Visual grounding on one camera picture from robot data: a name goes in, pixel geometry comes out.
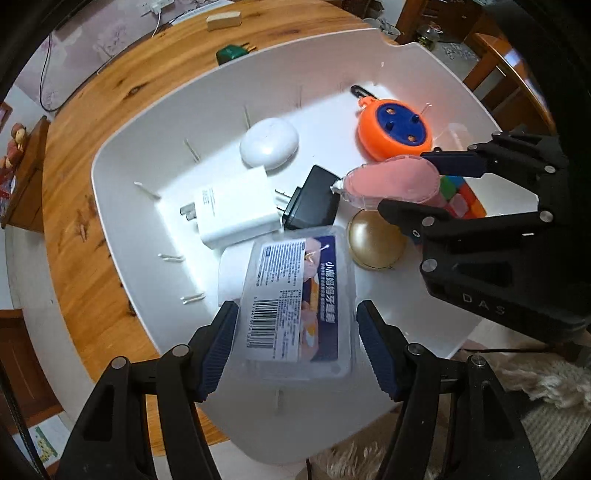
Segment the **clear plastic case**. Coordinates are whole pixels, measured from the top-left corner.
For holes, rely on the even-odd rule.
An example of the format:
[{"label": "clear plastic case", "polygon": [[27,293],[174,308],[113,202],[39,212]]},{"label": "clear plastic case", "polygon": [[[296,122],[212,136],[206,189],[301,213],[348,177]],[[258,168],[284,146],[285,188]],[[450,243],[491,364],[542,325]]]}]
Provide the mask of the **clear plastic case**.
[{"label": "clear plastic case", "polygon": [[344,378],[359,345],[354,309],[344,229],[265,235],[252,248],[233,361],[250,380],[273,385]]}]

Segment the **pink correction tape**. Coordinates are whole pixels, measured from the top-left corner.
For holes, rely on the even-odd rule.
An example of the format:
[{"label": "pink correction tape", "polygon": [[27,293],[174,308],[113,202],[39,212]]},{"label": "pink correction tape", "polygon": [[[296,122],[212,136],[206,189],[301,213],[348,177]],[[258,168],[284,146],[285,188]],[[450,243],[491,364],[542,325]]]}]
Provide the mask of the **pink correction tape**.
[{"label": "pink correction tape", "polygon": [[332,190],[364,210],[377,210],[383,199],[439,206],[439,178],[428,160],[399,155],[351,170]]}]

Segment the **floral wallpaper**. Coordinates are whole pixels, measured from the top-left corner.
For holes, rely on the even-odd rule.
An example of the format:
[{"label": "floral wallpaper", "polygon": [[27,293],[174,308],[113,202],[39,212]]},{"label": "floral wallpaper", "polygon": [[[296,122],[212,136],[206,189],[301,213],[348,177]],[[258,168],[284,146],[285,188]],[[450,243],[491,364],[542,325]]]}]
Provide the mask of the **floral wallpaper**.
[{"label": "floral wallpaper", "polygon": [[[162,10],[161,24],[213,0],[175,0]],[[43,84],[43,105],[63,102],[105,61],[134,41],[151,34],[158,17],[141,16],[142,0],[93,0],[51,36],[51,56]],[[49,38],[42,43],[18,76],[16,85],[39,103],[39,82]]]}]

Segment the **barcode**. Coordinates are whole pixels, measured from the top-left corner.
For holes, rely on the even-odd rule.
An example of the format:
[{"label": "barcode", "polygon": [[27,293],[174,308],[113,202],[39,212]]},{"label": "barcode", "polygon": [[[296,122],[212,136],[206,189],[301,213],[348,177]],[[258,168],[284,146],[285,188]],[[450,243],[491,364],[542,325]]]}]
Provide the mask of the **barcode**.
[{"label": "barcode", "polygon": [[249,348],[269,348],[275,345],[279,300],[255,300],[252,304],[251,328],[246,339]]}]

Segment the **rubik's cube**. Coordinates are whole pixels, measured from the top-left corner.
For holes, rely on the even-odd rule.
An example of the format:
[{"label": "rubik's cube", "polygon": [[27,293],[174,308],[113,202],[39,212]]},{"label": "rubik's cube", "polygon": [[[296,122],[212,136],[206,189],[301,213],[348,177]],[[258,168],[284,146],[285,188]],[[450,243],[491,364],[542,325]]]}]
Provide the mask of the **rubik's cube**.
[{"label": "rubik's cube", "polygon": [[455,218],[484,218],[486,210],[463,177],[441,177],[439,195],[433,206],[445,208]]}]

